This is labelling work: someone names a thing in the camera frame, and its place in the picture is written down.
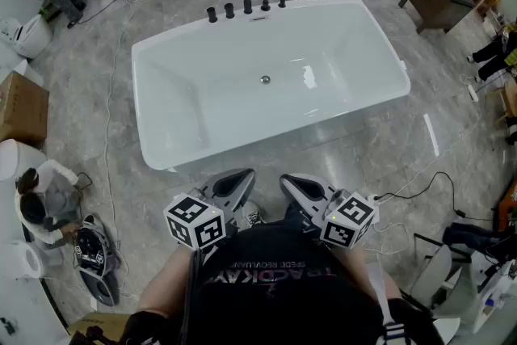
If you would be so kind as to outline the white toilet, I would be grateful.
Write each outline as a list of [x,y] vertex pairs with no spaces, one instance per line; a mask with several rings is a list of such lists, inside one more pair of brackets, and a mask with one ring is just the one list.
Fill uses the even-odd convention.
[[0,142],[0,182],[19,177],[29,168],[37,168],[47,160],[40,150],[8,139]]
[[0,20],[0,40],[22,57],[31,60],[37,58],[52,38],[52,29],[41,15],[34,16],[24,24],[13,18]]
[[45,276],[47,268],[41,249],[34,242],[13,241],[8,247],[8,272],[12,278],[37,280]]

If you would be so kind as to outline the person's black printed t-shirt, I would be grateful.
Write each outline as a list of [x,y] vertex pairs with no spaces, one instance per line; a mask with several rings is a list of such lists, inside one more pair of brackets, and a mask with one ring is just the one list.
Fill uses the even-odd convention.
[[362,299],[330,248],[282,220],[245,229],[191,268],[179,315],[136,311],[120,345],[444,345],[403,298]]

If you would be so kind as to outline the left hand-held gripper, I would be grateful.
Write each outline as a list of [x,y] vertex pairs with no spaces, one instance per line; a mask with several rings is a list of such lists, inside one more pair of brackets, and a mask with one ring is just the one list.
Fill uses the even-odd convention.
[[254,184],[252,169],[236,169],[176,195],[163,210],[170,236],[191,250],[220,246],[237,232],[235,212],[247,201]]

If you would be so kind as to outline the person's right forearm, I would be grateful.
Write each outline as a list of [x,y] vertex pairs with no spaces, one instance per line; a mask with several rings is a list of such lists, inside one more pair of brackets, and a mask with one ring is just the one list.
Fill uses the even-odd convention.
[[[366,302],[377,304],[377,295],[373,288],[367,269],[366,252],[362,246],[352,249],[345,249],[340,246],[330,248],[332,255],[341,263],[346,270],[351,285]],[[382,272],[385,283],[385,295],[389,304],[403,301],[399,287],[393,278],[386,272]]]

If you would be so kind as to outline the large cardboard box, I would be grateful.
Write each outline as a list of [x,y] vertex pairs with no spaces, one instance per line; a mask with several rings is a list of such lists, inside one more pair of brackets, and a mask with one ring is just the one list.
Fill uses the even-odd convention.
[[49,92],[12,71],[0,84],[0,142],[38,145],[47,138]]

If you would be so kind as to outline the person's white shoe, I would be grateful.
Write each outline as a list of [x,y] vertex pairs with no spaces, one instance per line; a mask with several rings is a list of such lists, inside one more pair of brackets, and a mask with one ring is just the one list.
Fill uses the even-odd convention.
[[236,214],[236,221],[239,231],[266,223],[266,220],[263,218],[261,208],[252,200],[247,200],[239,209]]

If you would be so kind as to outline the person's left forearm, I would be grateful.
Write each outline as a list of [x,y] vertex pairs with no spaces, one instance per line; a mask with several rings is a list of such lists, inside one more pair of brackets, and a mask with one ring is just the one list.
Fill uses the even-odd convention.
[[181,313],[194,251],[179,245],[143,290],[137,310],[171,318]]

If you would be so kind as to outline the white chair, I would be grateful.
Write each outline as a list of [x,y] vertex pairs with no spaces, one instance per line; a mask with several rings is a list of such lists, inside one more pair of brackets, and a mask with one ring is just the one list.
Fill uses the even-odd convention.
[[465,263],[469,263],[467,255],[442,245],[427,258],[409,292],[403,292],[402,297],[432,318],[458,318],[462,305],[453,297],[456,285],[447,288],[444,284],[461,271]]

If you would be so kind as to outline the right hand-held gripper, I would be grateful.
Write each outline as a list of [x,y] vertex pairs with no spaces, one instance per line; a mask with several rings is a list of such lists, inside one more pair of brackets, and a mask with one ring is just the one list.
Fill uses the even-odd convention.
[[[344,189],[334,192],[327,181],[315,175],[283,174],[280,189],[291,204],[309,215],[311,223],[320,229],[320,240],[327,245],[353,248],[376,215],[376,208],[358,193]],[[311,200],[322,201],[311,206]]]

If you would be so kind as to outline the grey equipment backpack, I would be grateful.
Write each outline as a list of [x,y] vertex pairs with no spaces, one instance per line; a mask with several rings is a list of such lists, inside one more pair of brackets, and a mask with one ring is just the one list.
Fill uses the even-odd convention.
[[112,249],[101,220],[89,214],[82,220],[74,240],[78,274],[90,295],[105,306],[119,302],[119,288],[114,271],[119,260]]

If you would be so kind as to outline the white bathtub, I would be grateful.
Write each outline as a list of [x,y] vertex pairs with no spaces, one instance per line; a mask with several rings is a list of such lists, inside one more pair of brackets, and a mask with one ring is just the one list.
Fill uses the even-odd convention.
[[155,170],[410,92],[362,0],[292,0],[170,29],[133,45],[132,83],[142,156]]

